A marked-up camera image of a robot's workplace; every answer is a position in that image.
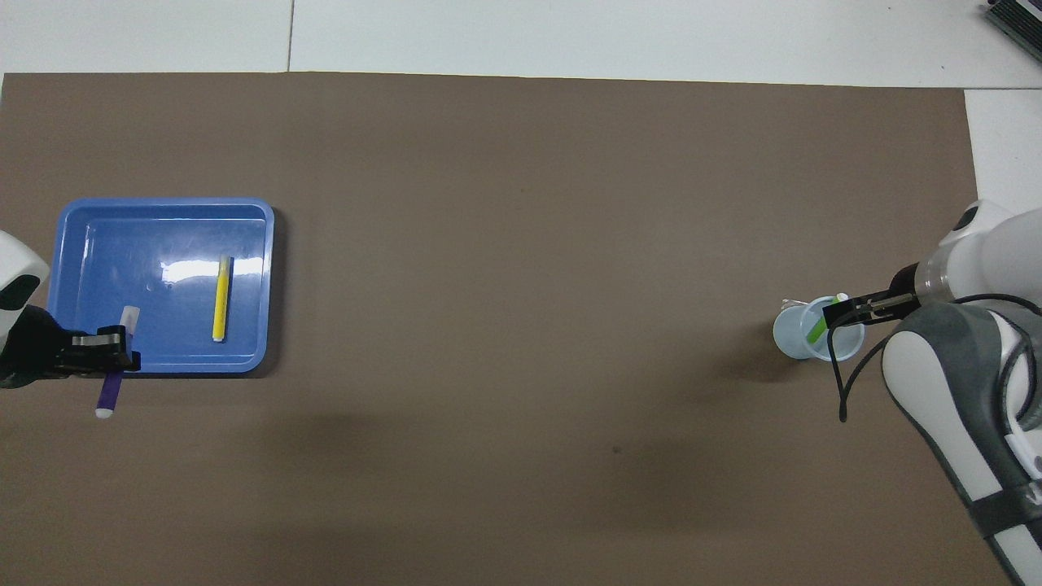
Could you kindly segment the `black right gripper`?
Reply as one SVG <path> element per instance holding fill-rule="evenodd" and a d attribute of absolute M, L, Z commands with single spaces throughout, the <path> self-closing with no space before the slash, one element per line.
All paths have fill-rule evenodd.
<path fill-rule="evenodd" d="M 919 265 L 901 268 L 891 279 L 889 291 L 867 296 L 833 296 L 821 311 L 826 329 L 855 326 L 872 321 L 872 317 L 905 317 L 922 307 L 916 289 Z"/>

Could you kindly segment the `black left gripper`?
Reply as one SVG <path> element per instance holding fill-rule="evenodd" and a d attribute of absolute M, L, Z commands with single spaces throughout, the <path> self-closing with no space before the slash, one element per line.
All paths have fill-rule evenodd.
<path fill-rule="evenodd" d="M 26 306 L 8 331 L 1 353 L 1 388 L 24 388 L 36 381 L 70 379 L 63 367 L 63 355 L 71 348 L 72 372 L 77 375 L 105 375 L 108 372 L 138 372 L 142 356 L 129 348 L 130 334 L 123 324 L 104 326 L 94 334 L 64 329 L 38 306 Z"/>

